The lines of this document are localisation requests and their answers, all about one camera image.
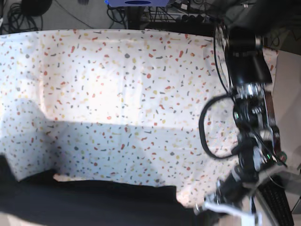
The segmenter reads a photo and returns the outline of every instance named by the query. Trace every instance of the wire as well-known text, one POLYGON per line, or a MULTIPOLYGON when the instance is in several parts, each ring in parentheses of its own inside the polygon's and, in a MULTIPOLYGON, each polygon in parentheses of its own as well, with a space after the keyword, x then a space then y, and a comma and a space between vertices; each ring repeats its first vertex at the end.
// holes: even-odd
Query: wire
POLYGON ((169 16, 172 20, 176 20, 174 19, 168 12, 167 10, 164 8, 164 7, 159 7, 167 16, 169 16))
MULTIPOLYGON (((220 72, 219 72, 219 68, 218 68, 218 66, 217 66, 217 58, 216 58, 216 36, 215 36, 215 35, 216 35, 216 33, 214 33, 214 42, 213 42, 213 44, 214 44, 213 47, 214 47, 214 62, 215 62, 215 67, 216 67, 217 74, 218 74, 218 77, 219 77, 219 79, 220 79, 220 82, 221 82, 223 88, 225 89, 227 95, 229 96, 229 92, 228 92, 228 90, 226 89, 226 86, 224 85, 224 83, 223 83, 223 81, 222 81, 222 77, 221 77, 221 74, 220 74, 220 72)), ((274 153, 273 153, 273 152, 265 145, 265 143, 264 143, 263 139, 261 138, 261 136, 258 134, 258 132, 256 132, 256 131, 253 129, 253 127, 251 126, 251 124, 250 124, 250 123, 248 122, 248 120, 245 118, 245 115, 242 114, 240 108, 237 107, 236 102, 235 102, 233 96, 231 96, 231 99, 232 99, 232 101, 233 101, 233 103, 234 103, 234 108, 237 109, 237 111, 238 111, 238 113, 241 115, 243 121, 245 122, 245 124, 247 125, 247 127, 250 129, 250 131, 253 133, 253 135, 257 138, 257 140, 260 142, 260 144, 262 145, 262 147, 263 147, 264 149, 266 149, 266 150, 269 152, 269 154, 271 154, 272 156, 274 156, 275 159, 276 159, 278 162, 280 162, 282 165, 284 165, 285 167, 287 167, 287 165, 286 165, 281 159, 279 159, 279 157, 276 156, 276 155, 275 155, 275 154, 274 154, 274 153)))
POLYGON ((206 141, 206 134, 205 134, 205 127, 204 127, 204 121, 205 121, 205 116, 206 116, 206 113, 208 111, 208 109, 217 101, 220 101, 220 100, 223 100, 223 99, 226 99, 226 98, 231 98, 230 94, 227 93, 227 94, 224 94, 224 95, 221 95, 221 96, 218 96, 218 97, 213 97, 211 100, 209 100, 202 112, 201 112, 201 115, 199 117, 199 120, 198 120, 198 131, 199 131, 199 136, 201 138, 201 144, 202 144, 202 147, 204 149, 204 151, 206 152, 207 155, 209 155, 210 157, 214 158, 214 159, 228 159, 228 158, 231 158, 233 156, 236 155, 235 154, 230 154, 230 155, 226 155, 226 156, 217 156, 215 155, 212 151, 210 151, 208 145, 207 145, 207 141, 206 141))
POLYGON ((285 189, 285 187, 283 187, 283 186, 277 184, 276 181, 273 180, 273 178, 268 174, 268 172, 267 172, 266 170, 265 170, 265 173, 269 176, 269 179, 270 179, 275 185, 277 185, 278 187, 281 187, 281 188, 285 189))
POLYGON ((216 72, 217 72, 218 78, 220 79, 222 87, 224 88, 224 90, 226 91, 226 93, 229 94, 229 92, 228 92, 225 84, 222 81, 220 70, 219 70, 219 68, 217 66, 217 58, 216 58, 216 32, 215 32, 215 30, 214 30, 214 37, 213 37, 213 51, 214 51, 214 62, 215 62, 216 72))
POLYGON ((155 20, 156 20, 156 17, 157 17, 157 12, 158 12, 158 7, 156 7, 155 20))
POLYGON ((255 203, 254 203, 254 195, 250 196, 250 209, 251 209, 251 213, 256 213, 256 207, 255 207, 255 203))
POLYGON ((165 21, 167 22, 167 20, 166 20, 166 14, 162 14, 162 13, 159 12, 158 15, 159 15, 159 18, 160 18, 161 21, 164 21, 162 15, 165 16, 165 21))
MULTIPOLYGON (((226 7, 219 7, 215 4, 211 4, 209 2, 206 2, 205 0, 203 0, 201 3, 196 3, 198 4, 198 8, 200 9, 199 10, 199 14, 205 14, 206 16, 209 16, 209 17, 215 17, 216 19, 227 19, 230 23, 234 23, 236 19, 239 18, 240 14, 246 9, 246 8, 243 8, 241 10, 241 12, 237 15, 237 18, 235 18, 234 20, 231 20, 229 17, 226 16, 226 12, 231 8, 231 7, 234 7, 234 6, 243 6, 245 2, 249 2, 250 0, 245 0, 245 1, 240 1, 240 0, 237 0, 233 3, 230 3, 229 5, 227 5, 226 7), (211 6, 213 9, 207 9, 206 6, 211 6)), ((183 13, 188 13, 189 14, 189 11, 187 10, 182 10, 182 9, 179 9, 177 8, 178 11, 180 12, 183 12, 183 13)))
POLYGON ((275 47, 278 47, 278 46, 280 45, 280 39, 279 39, 279 36, 275 37, 275 38, 272 40, 270 47, 272 47, 272 45, 274 45, 275 47))
POLYGON ((148 7, 148 9, 149 9, 149 14, 150 14, 150 21, 152 22, 152 18, 151 18, 151 8, 148 7))
POLYGON ((41 28, 39 29, 36 22, 31 16, 22 13, 21 4, 13 3, 8 11, 7 23, 4 23, 0 32, 3 30, 7 33, 32 32, 43 29, 43 17, 41 16, 41 28))
POLYGON ((111 21, 113 21, 113 23, 111 24, 110 28, 112 28, 113 24, 114 23, 118 23, 118 24, 122 24, 124 26, 124 29, 127 28, 127 25, 126 25, 126 21, 125 21, 125 13, 122 11, 123 10, 123 7, 110 7, 108 5, 108 9, 107 9, 107 15, 108 17, 111 19, 111 21), (116 15, 115 15, 115 11, 118 12, 119 16, 120 16, 120 19, 117 19, 116 15))
POLYGON ((62 6, 57 0, 54 0, 58 5, 59 7, 62 8, 62 10, 64 10, 67 14, 69 14, 71 17, 73 17, 74 19, 76 19, 77 21, 81 22, 82 24, 86 25, 87 27, 91 28, 91 29, 94 29, 94 27, 86 24, 85 22, 83 22, 82 20, 78 19, 76 16, 74 16, 72 13, 70 13, 68 10, 66 10, 66 8, 64 8, 64 6, 62 6))
POLYGON ((291 33, 293 34, 293 38, 295 39, 295 41, 299 41, 301 39, 301 36, 298 38, 296 37, 295 32, 293 30, 291 30, 291 33))

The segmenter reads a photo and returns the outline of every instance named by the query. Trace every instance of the black cloth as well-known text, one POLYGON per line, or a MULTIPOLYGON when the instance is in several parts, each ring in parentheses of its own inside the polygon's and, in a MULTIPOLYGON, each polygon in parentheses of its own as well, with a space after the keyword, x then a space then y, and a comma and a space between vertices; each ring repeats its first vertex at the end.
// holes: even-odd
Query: black cloth
POLYGON ((5 157, 0 157, 0 211, 47 226, 213 224, 204 223, 211 222, 214 214, 195 216, 193 209, 184 208, 176 200, 174 186, 57 182, 54 174, 55 170, 48 170, 17 182, 5 157))

